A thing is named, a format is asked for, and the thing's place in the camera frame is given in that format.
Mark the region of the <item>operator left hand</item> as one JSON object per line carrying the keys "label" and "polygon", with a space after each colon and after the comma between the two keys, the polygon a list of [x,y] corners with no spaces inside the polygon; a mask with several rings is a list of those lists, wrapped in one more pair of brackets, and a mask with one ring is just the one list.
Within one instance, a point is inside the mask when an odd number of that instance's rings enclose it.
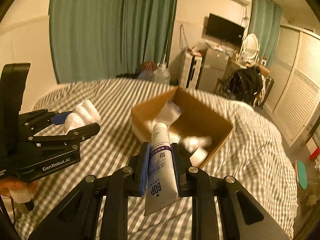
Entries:
{"label": "operator left hand", "polygon": [[16,177],[7,177],[0,180],[1,196],[10,197],[9,190],[22,190],[27,189],[29,192],[34,193],[37,190],[36,182],[23,183]]}

